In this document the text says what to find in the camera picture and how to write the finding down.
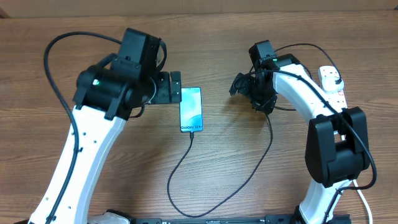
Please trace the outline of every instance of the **white cable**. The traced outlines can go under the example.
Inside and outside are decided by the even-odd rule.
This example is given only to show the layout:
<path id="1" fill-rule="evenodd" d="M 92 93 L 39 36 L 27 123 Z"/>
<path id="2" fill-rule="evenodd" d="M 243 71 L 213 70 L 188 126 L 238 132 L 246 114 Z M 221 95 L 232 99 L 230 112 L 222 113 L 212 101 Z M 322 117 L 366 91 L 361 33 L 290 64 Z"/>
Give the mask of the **white cable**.
<path id="1" fill-rule="evenodd" d="M 155 97 L 155 95 L 156 95 L 156 83 L 155 83 L 155 80 L 152 78 L 152 77 L 149 77 L 151 80 L 152 80 L 152 83 L 154 84 L 154 94 L 152 95 L 152 97 L 148 100 L 148 101 L 146 101 L 145 102 L 145 104 L 147 104 L 147 103 L 150 103 L 150 101 Z"/>
<path id="2" fill-rule="evenodd" d="M 341 140 L 345 140 L 346 136 L 341 136 Z M 354 186 L 358 187 L 358 183 L 356 182 L 356 180 L 353 180 Z M 362 199 L 363 204 L 365 205 L 366 211 L 368 212 L 368 217 L 369 217 L 369 224 L 373 224 L 373 217 L 372 217 L 372 211 L 371 211 L 371 207 L 369 207 L 368 202 L 365 199 L 365 196 L 362 194 L 361 190 L 357 190 L 359 196 Z"/>

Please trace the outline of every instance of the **wooden table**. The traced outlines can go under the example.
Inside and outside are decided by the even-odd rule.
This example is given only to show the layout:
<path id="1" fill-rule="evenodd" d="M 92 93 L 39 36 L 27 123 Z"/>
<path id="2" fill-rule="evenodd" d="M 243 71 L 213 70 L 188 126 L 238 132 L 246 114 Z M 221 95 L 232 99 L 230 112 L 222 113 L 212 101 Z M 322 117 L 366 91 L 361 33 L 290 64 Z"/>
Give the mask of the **wooden table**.
<path id="1" fill-rule="evenodd" d="M 367 115 L 369 144 L 379 178 L 364 192 L 376 223 L 398 216 L 398 13 L 298 12 L 196 16 L 0 19 L 0 223 L 30 217 L 43 197 L 66 140 L 69 120 L 44 75 L 42 57 L 57 35 L 92 31 L 121 39 L 127 27 L 161 37 L 169 56 L 166 71 L 179 70 L 184 87 L 203 90 L 204 127 L 171 183 L 177 206 L 189 214 L 207 211 L 250 175 L 269 143 L 264 114 L 228 90 L 250 67 L 248 49 L 269 39 L 274 48 L 317 44 L 335 60 L 350 107 Z M 94 37 L 69 37 L 50 54 L 54 79 L 72 105 L 77 75 L 116 44 Z M 315 79 L 328 60 L 317 49 L 292 53 Z M 290 106 L 279 97 L 279 106 Z M 206 217 L 260 217 L 292 213 L 304 198 L 310 175 L 304 162 L 307 126 L 297 112 L 271 115 L 274 143 L 254 178 Z M 179 131 L 178 105 L 148 106 L 131 119 L 109 153 L 90 214 L 113 208 L 134 217 L 183 218 L 171 206 L 166 183 L 187 150 Z M 360 185 L 371 179 L 361 173 Z M 356 192 L 345 192 L 335 213 L 366 223 Z"/>

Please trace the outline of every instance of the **white power strip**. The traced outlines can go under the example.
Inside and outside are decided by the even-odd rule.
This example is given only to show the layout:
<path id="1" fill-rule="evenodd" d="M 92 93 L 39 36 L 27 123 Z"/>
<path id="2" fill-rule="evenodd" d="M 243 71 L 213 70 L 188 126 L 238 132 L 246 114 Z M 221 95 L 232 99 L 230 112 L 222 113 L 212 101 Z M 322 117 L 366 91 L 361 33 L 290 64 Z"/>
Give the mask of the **white power strip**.
<path id="1" fill-rule="evenodd" d="M 338 85 L 335 83 L 335 80 L 339 79 L 336 68 L 333 66 L 322 66 L 318 69 L 318 77 L 321 88 L 329 96 L 329 99 L 339 105 L 340 108 L 347 108 L 347 101 L 343 91 L 344 82 L 342 81 Z M 358 183 L 356 182 L 356 180 L 354 180 L 353 183 L 355 187 L 358 187 Z M 369 224 L 373 224 L 371 208 L 369 207 L 365 196 L 362 194 L 362 191 L 357 191 L 362 199 L 363 204 L 365 205 L 366 211 L 368 212 Z"/>

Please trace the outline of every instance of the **phone screen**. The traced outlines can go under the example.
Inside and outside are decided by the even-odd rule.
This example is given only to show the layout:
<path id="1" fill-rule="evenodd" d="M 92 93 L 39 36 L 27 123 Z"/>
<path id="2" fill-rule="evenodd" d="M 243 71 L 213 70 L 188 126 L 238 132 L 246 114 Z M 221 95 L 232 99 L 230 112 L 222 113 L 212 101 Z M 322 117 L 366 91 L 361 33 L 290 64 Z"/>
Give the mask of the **phone screen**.
<path id="1" fill-rule="evenodd" d="M 203 130 L 203 116 L 201 113 L 201 90 L 199 87 L 182 88 L 180 103 L 181 132 Z"/>

